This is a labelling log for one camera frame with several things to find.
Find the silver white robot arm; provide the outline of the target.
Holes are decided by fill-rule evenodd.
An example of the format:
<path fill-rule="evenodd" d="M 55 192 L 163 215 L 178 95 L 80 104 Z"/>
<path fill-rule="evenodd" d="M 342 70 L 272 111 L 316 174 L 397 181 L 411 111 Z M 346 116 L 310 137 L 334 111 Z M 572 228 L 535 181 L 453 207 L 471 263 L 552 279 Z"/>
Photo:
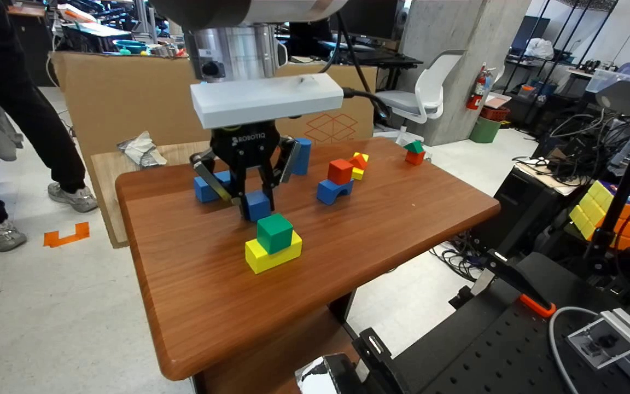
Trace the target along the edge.
<path fill-rule="evenodd" d="M 333 111 L 342 88 L 325 72 L 278 77 L 276 26 L 316 22 L 346 0 L 155 0 L 162 14 L 183 30 L 197 80 L 191 109 L 209 134 L 209 148 L 191 165 L 223 200 L 246 207 L 245 174 L 259 171 L 261 192 L 289 179 L 298 157 L 292 137 L 276 129 L 280 118 Z"/>

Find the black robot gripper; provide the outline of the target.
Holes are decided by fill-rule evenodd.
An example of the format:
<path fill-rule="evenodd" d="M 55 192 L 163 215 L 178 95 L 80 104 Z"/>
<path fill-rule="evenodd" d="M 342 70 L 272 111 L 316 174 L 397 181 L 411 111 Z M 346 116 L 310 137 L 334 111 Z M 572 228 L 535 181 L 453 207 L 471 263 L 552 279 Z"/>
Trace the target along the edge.
<path fill-rule="evenodd" d="M 221 200 L 237 204 L 237 181 L 252 165 L 259 165 L 261 192 L 272 197 L 272 188 L 289 181 L 300 155 L 294 137 L 280 137 L 272 122 L 254 122 L 232 129 L 214 129 L 209 148 L 230 171 L 217 171 L 214 157 L 189 160 L 198 179 Z"/>

